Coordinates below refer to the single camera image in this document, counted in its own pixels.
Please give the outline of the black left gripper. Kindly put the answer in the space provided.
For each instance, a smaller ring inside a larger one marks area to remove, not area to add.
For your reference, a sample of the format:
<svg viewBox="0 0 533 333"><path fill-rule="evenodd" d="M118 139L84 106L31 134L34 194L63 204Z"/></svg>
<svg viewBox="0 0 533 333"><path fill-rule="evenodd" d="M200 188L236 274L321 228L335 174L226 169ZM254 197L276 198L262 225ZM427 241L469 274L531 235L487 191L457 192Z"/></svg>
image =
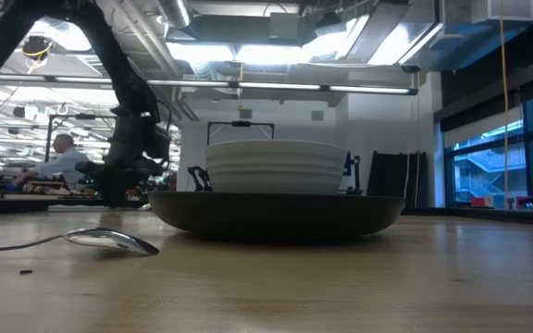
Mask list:
<svg viewBox="0 0 533 333"><path fill-rule="evenodd" d="M105 206L122 207L128 201L129 180L117 178L113 182L110 177L159 176L163 168L155 159L165 158L165 130L157 126L155 117L127 114L122 106L114 111L118 117L108 154L103 164L88 163L88 176L100 179L99 192Z"/></svg>

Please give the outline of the silver spoon patterned handle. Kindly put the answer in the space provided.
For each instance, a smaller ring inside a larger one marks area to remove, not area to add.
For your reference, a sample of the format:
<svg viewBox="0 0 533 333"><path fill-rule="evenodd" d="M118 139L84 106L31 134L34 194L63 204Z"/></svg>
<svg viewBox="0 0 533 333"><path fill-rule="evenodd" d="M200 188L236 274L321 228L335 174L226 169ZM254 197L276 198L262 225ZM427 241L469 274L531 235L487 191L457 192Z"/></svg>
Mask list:
<svg viewBox="0 0 533 333"><path fill-rule="evenodd" d="M111 228L76 228L55 236L20 245L0 246L0 252L23 250L62 239L73 244L137 253L142 256L159 254L159 250L145 240Z"/></svg>

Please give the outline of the black aluminium table frame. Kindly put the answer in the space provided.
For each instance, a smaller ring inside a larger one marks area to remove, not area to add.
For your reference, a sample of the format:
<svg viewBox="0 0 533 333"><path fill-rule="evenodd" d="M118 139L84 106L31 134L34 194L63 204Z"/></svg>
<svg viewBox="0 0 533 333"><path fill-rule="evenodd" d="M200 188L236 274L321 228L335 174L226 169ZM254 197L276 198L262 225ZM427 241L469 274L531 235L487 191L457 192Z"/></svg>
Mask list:
<svg viewBox="0 0 533 333"><path fill-rule="evenodd" d="M36 199L34 196L20 195L14 199L0 199L0 214L18 214L46 211L49 206L86 206L102 207L102 201L97 199L69 199L44 196ZM403 216L453 216L472 219L494 220L502 222L533 225L533 210L504 211L473 208L404 208Z"/></svg>

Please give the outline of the person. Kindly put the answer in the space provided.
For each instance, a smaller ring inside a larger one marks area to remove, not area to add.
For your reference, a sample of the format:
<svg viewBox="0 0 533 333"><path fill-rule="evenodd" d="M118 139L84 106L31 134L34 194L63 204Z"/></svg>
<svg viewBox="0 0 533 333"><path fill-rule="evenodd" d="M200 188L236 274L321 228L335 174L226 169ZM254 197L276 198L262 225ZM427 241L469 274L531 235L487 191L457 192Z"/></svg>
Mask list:
<svg viewBox="0 0 533 333"><path fill-rule="evenodd" d="M74 140L70 135L58 134L52 144L55 152L58 154L56 160L42 163L28 171L19 174L14 178L14 186L21 185L25 180L31 178L47 178L54 174L60 174L67 188L72 191L77 187L77 183L84 177L76 169L76 165L81 162L88 162L86 154L81 153L75 146Z"/></svg>

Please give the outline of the black background rig frame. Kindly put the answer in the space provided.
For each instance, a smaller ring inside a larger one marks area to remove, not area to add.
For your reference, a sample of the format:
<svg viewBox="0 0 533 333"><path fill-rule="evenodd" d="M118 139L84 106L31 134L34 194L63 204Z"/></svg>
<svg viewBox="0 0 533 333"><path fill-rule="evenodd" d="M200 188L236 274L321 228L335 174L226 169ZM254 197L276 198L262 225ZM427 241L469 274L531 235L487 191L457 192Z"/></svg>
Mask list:
<svg viewBox="0 0 533 333"><path fill-rule="evenodd" d="M266 134L266 136L270 139L270 140L274 140L275 139L275 124L274 123L257 123L257 122L251 122L251 121L246 121L246 120L234 120L234 121L230 121L230 122L226 122L226 121L209 121L207 122L207 127L206 127L206 145L210 145L211 143L211 138L218 133L218 130L212 132L211 131L211 128L214 126L214 125L219 125L221 127L223 126L231 126L231 127L234 127L234 128L250 128L252 126L254 127L259 127L260 130L263 131L264 134ZM268 127L270 128L270 133L267 134L264 130L263 130L263 127Z"/></svg>

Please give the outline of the black round plate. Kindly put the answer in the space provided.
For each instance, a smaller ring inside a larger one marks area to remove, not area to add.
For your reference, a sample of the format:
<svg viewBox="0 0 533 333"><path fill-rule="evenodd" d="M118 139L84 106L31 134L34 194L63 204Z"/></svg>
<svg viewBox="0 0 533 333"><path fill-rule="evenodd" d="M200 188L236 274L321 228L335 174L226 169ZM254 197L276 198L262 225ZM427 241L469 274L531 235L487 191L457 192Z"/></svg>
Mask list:
<svg viewBox="0 0 533 333"><path fill-rule="evenodd" d="M153 212L173 228L236 241L359 238L391 226L404 208L396 197L154 191Z"/></svg>

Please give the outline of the long linear ceiling lamp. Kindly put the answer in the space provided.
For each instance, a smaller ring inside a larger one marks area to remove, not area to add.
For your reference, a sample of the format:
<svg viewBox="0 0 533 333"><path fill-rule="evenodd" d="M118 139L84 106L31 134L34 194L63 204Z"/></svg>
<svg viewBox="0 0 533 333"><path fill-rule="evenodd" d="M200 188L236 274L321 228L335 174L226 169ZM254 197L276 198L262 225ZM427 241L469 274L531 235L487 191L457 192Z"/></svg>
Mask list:
<svg viewBox="0 0 533 333"><path fill-rule="evenodd" d="M110 85L109 78L89 77L61 77L0 74L0 82L28 82L28 83L73 83ZM362 93L387 95L417 95L417 88L369 86L369 85L327 85L304 83L276 83L254 81L223 81L223 80L148 80L152 86L186 87L186 88L219 88L219 89L254 89L254 90L285 90L320 93Z"/></svg>

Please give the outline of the black frame clamp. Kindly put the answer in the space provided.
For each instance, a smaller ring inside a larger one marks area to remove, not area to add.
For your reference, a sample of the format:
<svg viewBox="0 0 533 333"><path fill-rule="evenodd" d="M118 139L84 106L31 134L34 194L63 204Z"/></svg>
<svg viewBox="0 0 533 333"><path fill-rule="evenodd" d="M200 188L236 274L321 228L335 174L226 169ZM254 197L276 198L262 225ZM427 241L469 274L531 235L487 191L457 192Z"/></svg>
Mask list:
<svg viewBox="0 0 533 333"><path fill-rule="evenodd" d="M341 189L341 194L346 195L361 195L363 190L361 188L360 181L360 163L361 157L359 155L352 155L350 152L347 153L343 176L349 178L353 181L353 184L349 184L345 189Z"/></svg>
<svg viewBox="0 0 533 333"><path fill-rule="evenodd" d="M192 177L195 191L209 192L213 190L208 172L205 169L200 166L189 166L187 171Z"/></svg>

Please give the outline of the background workbench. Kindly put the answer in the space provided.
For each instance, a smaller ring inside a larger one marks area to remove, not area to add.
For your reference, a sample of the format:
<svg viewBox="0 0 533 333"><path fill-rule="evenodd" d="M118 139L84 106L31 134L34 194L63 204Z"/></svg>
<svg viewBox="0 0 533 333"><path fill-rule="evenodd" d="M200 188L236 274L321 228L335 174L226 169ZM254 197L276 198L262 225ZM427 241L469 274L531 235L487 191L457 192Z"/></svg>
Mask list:
<svg viewBox="0 0 533 333"><path fill-rule="evenodd" d="M11 184L0 186L0 200L18 201L57 201L57 200L97 200L99 196L92 189L85 191L66 190L60 188L59 182L29 181L22 187Z"/></svg>

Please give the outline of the round silver air duct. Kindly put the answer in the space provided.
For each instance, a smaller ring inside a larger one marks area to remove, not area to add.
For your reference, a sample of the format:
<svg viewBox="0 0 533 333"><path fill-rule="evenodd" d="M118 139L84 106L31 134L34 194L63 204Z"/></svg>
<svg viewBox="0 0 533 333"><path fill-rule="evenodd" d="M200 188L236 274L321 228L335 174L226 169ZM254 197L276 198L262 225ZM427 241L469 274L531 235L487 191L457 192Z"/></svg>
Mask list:
<svg viewBox="0 0 533 333"><path fill-rule="evenodd" d="M170 28L182 29L192 22L189 0L155 0L156 6Z"/></svg>

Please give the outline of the white ribbed bowl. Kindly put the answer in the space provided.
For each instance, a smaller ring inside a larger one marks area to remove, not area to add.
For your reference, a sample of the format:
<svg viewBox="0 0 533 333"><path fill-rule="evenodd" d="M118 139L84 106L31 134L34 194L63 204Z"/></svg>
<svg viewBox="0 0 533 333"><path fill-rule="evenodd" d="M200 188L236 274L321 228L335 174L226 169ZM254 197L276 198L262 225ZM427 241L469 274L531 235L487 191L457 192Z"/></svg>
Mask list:
<svg viewBox="0 0 533 333"><path fill-rule="evenodd" d="M205 165L218 192L334 195L346 155L329 143L244 140L207 146Z"/></svg>

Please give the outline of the black leaning panels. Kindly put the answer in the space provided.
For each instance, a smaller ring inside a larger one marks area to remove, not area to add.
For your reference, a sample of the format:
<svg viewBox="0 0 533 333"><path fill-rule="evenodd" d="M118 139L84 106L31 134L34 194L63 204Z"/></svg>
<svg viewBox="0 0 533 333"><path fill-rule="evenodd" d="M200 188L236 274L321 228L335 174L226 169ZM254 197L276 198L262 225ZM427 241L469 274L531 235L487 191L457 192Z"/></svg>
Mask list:
<svg viewBox="0 0 533 333"><path fill-rule="evenodd" d="M402 197L407 208L428 206L427 154L373 153L367 196Z"/></svg>

